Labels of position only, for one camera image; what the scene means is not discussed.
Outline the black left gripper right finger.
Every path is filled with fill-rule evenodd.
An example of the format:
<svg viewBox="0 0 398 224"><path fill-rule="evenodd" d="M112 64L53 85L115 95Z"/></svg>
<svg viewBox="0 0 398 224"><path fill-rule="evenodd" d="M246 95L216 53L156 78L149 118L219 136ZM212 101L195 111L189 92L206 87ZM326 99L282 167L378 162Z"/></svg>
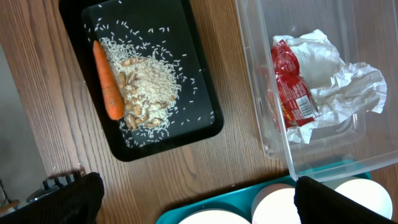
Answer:
<svg viewBox="0 0 398 224"><path fill-rule="evenodd" d="M294 204L302 224L397 224L307 176L296 182Z"/></svg>

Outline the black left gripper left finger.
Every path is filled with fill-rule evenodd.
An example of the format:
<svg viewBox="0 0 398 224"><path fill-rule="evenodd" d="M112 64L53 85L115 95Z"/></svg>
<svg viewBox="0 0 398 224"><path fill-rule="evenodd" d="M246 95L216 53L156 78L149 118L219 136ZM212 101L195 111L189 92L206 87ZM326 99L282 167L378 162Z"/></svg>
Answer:
<svg viewBox="0 0 398 224"><path fill-rule="evenodd" d="M99 173L92 172L1 217L1 223L94 224L103 197L103 180Z"/></svg>

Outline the red snack wrapper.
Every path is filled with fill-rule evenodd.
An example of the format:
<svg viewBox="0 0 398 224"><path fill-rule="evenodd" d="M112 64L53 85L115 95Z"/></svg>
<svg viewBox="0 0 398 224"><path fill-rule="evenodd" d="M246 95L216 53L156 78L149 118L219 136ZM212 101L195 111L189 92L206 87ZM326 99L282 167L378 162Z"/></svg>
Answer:
<svg viewBox="0 0 398 224"><path fill-rule="evenodd" d="M303 126L314 121L318 109L300 73L297 57L284 40L273 46L271 55L285 126Z"/></svg>

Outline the orange carrot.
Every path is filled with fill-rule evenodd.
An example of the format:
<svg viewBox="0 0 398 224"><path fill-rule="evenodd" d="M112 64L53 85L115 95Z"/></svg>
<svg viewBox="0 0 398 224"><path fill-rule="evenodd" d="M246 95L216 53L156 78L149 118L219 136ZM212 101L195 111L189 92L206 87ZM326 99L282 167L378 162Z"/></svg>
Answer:
<svg viewBox="0 0 398 224"><path fill-rule="evenodd" d="M93 55L106 112L111 120L119 120L124 116L124 101L104 49L97 40L93 42Z"/></svg>

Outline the white napkin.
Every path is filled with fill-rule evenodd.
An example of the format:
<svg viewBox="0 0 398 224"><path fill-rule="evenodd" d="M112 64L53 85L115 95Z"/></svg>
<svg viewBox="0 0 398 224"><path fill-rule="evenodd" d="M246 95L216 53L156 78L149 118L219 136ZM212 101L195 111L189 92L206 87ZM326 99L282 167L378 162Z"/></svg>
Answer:
<svg viewBox="0 0 398 224"><path fill-rule="evenodd" d="M289 142L310 142L312 131L340 124L355 113L382 113L387 83L380 70L367 63L340 65L327 84L310 90L319 116L301 127L287 129Z"/></svg>

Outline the white paper tissue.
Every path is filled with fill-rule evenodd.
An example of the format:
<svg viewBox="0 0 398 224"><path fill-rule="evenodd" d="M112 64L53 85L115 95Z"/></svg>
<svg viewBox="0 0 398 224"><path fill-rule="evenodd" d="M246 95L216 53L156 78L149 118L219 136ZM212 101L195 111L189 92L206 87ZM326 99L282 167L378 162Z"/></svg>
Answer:
<svg viewBox="0 0 398 224"><path fill-rule="evenodd" d="M329 85L330 78L345 64L338 49L320 29L300 37L275 35L273 45L281 40L290 47L298 59L300 73L309 89Z"/></svg>

